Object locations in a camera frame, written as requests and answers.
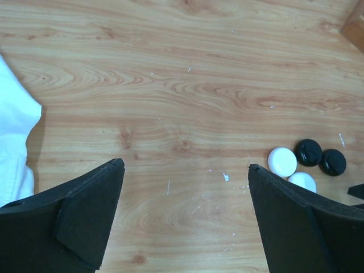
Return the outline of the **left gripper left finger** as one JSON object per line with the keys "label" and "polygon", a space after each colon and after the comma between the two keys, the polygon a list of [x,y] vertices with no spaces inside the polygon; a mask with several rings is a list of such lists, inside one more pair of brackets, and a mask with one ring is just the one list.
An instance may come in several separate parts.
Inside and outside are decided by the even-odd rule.
{"label": "left gripper left finger", "polygon": [[113,159],[44,192],[1,207],[2,272],[101,268],[125,164]]}

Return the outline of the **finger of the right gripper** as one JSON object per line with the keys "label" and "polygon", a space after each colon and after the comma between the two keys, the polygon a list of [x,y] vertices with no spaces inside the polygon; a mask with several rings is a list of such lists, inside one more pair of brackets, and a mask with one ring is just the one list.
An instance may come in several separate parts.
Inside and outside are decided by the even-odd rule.
{"label": "finger of the right gripper", "polygon": [[353,197],[364,197],[364,184],[356,185],[348,189],[348,195]]}

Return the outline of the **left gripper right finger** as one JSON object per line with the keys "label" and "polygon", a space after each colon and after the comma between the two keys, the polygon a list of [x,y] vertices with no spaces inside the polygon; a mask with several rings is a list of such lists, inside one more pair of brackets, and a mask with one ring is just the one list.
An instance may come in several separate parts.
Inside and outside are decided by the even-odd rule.
{"label": "left gripper right finger", "polygon": [[258,164],[248,181],[270,272],[363,272],[363,205],[333,201]]}

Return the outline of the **white charging case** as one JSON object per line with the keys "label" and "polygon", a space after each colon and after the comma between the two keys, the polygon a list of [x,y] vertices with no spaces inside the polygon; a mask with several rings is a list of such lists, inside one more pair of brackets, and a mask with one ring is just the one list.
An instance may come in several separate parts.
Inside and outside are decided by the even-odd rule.
{"label": "white charging case", "polygon": [[288,181],[311,192],[317,192],[317,186],[314,178],[306,172],[296,172],[288,178]]}
{"label": "white charging case", "polygon": [[290,177],[297,169],[295,154],[285,147],[273,149],[268,155],[267,162],[271,172],[280,177]]}

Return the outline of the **black charging case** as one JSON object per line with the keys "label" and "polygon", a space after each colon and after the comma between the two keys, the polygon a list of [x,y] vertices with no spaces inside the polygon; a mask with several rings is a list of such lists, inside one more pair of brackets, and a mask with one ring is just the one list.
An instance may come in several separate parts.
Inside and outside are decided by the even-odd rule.
{"label": "black charging case", "polygon": [[346,158],[336,149],[328,149],[322,153],[320,170],[329,176],[340,176],[346,171]]}
{"label": "black charging case", "polygon": [[294,153],[297,161],[306,167],[317,166],[323,155],[321,146],[313,139],[299,141],[294,148]]}

